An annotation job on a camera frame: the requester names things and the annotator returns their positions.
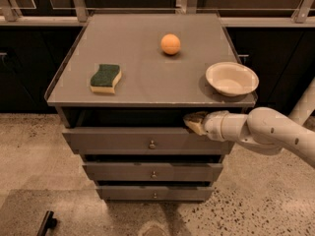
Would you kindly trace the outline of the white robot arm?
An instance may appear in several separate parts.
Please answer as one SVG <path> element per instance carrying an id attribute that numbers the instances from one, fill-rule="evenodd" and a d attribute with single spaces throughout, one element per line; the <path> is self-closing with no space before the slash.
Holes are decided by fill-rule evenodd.
<path id="1" fill-rule="evenodd" d="M 184 116 L 184 123 L 199 136 L 217 142 L 234 142 L 265 155 L 277 154 L 285 148 L 315 167 L 315 132 L 304 127 L 314 109 L 315 79 L 289 116 L 272 108 L 258 107 L 248 114 L 226 110 L 191 113 Z"/>

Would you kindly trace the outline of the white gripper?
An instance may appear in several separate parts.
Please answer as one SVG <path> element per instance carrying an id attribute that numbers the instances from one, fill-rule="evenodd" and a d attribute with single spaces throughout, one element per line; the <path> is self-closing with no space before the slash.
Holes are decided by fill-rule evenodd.
<path id="1" fill-rule="evenodd" d="M 207 111 L 198 111 L 186 114 L 184 123 L 199 136 L 207 135 L 212 141 L 224 142 L 221 125 L 227 114 L 228 111 L 216 111 L 209 114 Z"/>

